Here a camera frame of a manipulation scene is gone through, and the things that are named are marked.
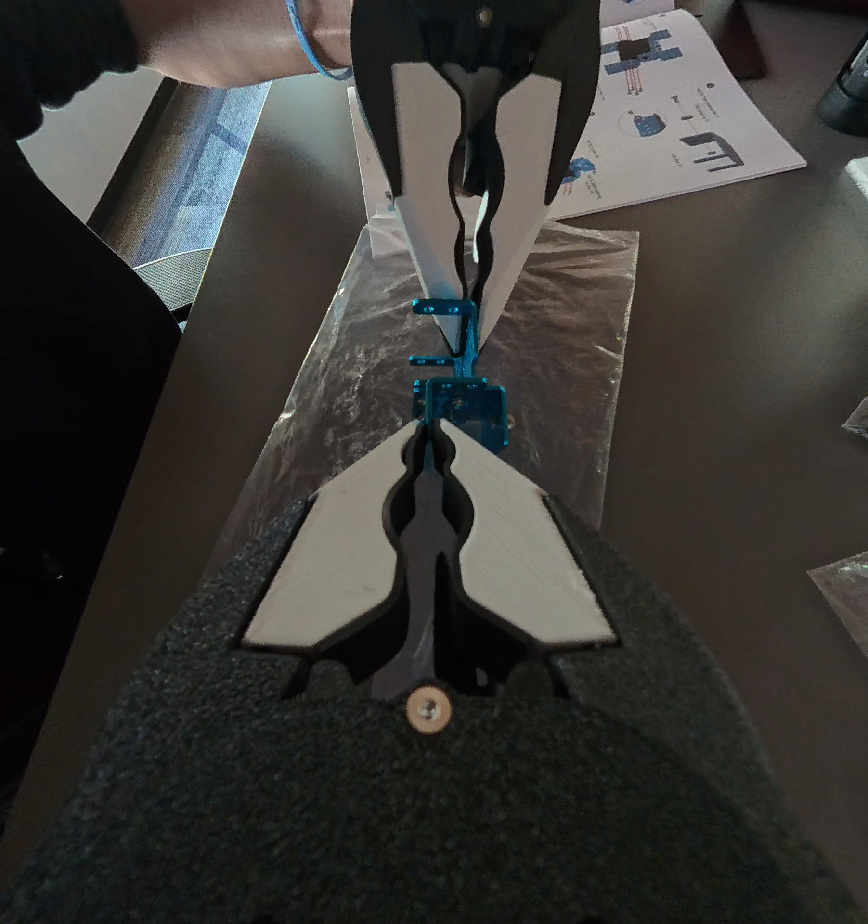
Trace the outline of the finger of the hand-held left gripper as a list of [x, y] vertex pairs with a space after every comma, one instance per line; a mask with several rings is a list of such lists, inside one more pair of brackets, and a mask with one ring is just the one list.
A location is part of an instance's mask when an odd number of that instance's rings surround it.
[[451, 181], [463, 98], [426, 62], [394, 63], [392, 81], [402, 166], [395, 210], [426, 297], [465, 299], [463, 220]]
[[561, 84], [527, 76], [497, 99], [486, 130], [486, 192], [476, 220], [478, 340], [484, 344], [505, 309], [543, 225]]

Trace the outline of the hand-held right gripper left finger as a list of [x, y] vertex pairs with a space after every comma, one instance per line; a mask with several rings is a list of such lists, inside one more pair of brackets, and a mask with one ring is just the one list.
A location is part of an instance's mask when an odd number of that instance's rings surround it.
[[243, 636], [250, 649], [318, 651], [340, 641], [396, 590], [395, 492], [415, 464], [413, 421], [322, 486]]

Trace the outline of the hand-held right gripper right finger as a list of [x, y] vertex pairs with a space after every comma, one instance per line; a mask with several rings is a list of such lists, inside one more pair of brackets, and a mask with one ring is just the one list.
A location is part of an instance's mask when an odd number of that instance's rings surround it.
[[451, 422], [450, 475], [472, 524], [459, 569], [472, 603], [540, 646], [608, 644], [616, 635], [550, 514], [545, 493]]

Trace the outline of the blue metal bracket assembly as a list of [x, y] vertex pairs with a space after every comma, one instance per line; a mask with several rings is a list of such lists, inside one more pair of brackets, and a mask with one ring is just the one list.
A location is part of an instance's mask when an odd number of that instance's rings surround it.
[[478, 307], [473, 300], [417, 298], [417, 315], [461, 323], [460, 352], [450, 356], [412, 355], [409, 364], [428, 371], [451, 371], [451, 376], [418, 379], [414, 384], [412, 416], [427, 423], [443, 419], [456, 426], [476, 423], [478, 441], [492, 453], [509, 444], [505, 389], [475, 375], [479, 356]]

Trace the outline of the person's left forearm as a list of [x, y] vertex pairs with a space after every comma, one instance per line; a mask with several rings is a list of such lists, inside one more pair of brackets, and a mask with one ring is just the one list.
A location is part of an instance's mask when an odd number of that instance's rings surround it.
[[284, 1], [123, 1], [144, 66], [236, 88], [316, 71]]

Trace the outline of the blue wristband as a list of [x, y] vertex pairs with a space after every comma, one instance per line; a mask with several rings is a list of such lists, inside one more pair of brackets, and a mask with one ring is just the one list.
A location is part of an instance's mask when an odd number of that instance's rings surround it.
[[344, 82], [352, 78], [353, 71], [349, 66], [325, 66], [322, 61], [319, 59], [314, 49], [312, 48], [311, 41], [308, 38], [307, 31], [304, 28], [301, 15], [299, 11], [299, 6], [297, 1], [286, 1], [286, 6], [289, 14], [290, 24], [296, 35], [297, 40], [299, 41], [302, 52], [305, 54], [309, 63], [312, 65], [314, 70], [325, 76], [329, 77], [338, 82]]

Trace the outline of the clear plastic bag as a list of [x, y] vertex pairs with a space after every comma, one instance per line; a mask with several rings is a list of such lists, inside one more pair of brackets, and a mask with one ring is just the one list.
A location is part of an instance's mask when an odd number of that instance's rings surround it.
[[[444, 352], [405, 251], [375, 257], [360, 234], [278, 420], [210, 559], [214, 573], [290, 504], [313, 493], [409, 421], [410, 355]], [[477, 372], [505, 388], [503, 458], [593, 528], [635, 289], [636, 232], [545, 225]]]

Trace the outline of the open instruction manual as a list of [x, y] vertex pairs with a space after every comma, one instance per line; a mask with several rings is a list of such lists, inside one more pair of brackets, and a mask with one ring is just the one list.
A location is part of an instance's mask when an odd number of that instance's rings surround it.
[[674, 2], [602, 2], [595, 101], [546, 220], [803, 167]]

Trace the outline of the black metal plate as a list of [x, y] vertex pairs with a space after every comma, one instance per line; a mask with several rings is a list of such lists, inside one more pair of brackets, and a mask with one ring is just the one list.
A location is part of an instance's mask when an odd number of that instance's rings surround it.
[[762, 79], [767, 74], [764, 56], [740, 1], [732, 1], [715, 33], [717, 50], [738, 80]]

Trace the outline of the grey mesh office chair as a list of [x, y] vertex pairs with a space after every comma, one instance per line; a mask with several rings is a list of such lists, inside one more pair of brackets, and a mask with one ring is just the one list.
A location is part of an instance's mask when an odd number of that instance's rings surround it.
[[155, 292], [185, 330], [207, 270], [212, 248], [197, 248], [143, 263], [134, 271]]

